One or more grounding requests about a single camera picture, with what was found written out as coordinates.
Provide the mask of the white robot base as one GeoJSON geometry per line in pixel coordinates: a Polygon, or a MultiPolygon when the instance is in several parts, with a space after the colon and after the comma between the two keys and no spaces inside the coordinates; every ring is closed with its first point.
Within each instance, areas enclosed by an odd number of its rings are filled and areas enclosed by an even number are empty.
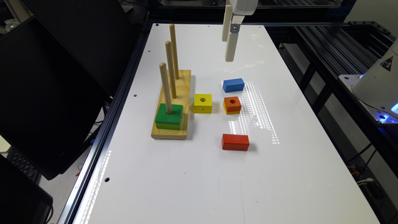
{"type": "Polygon", "coordinates": [[[362,75],[340,75],[378,125],[397,125],[397,42],[362,75]]]}

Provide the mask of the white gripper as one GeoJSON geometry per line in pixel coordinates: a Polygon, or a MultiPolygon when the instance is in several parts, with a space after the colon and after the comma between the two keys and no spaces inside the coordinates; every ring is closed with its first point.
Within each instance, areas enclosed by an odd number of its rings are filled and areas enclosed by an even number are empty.
{"type": "Polygon", "coordinates": [[[258,0],[230,0],[224,10],[222,41],[226,42],[225,60],[234,60],[238,36],[244,16],[254,14],[258,0]]]}

